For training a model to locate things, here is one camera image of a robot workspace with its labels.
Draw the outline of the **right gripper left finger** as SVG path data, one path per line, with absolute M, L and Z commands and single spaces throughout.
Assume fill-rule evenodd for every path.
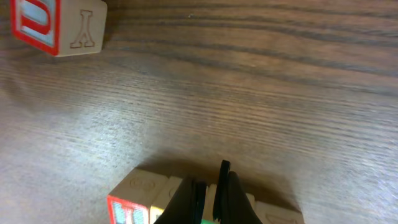
M 201 224 L 207 184 L 194 177 L 182 180 L 155 224 Z

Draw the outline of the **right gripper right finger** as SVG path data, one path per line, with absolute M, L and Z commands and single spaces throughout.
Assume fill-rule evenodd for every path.
M 230 161 L 222 160 L 213 204 L 213 219 L 220 224 L 262 224 L 255 214 Z

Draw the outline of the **green letter R block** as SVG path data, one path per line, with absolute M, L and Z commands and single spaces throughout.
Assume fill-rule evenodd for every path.
M 213 206 L 216 195 L 217 185 L 211 184 L 206 191 L 205 206 L 201 224 L 220 224 L 219 221 L 213 219 Z

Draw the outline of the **yellow letter C block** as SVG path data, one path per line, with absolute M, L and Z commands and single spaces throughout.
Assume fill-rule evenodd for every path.
M 179 177 L 171 176 L 165 185 L 162 187 L 161 191 L 155 198 L 154 202 L 150 206 L 150 218 L 149 223 L 154 224 L 155 221 L 161 216 L 166 206 L 169 204 L 171 198 L 174 196 L 175 191 L 181 184 L 182 179 Z

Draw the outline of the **red letter A block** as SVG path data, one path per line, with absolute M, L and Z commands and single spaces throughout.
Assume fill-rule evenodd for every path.
M 299 212 L 255 201 L 255 197 L 249 193 L 246 196 L 262 224 L 305 224 L 303 215 Z

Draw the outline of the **red letter I block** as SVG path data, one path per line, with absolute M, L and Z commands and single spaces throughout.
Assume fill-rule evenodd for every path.
M 149 223 L 149 210 L 168 177 L 133 169 L 107 195 L 111 224 Z

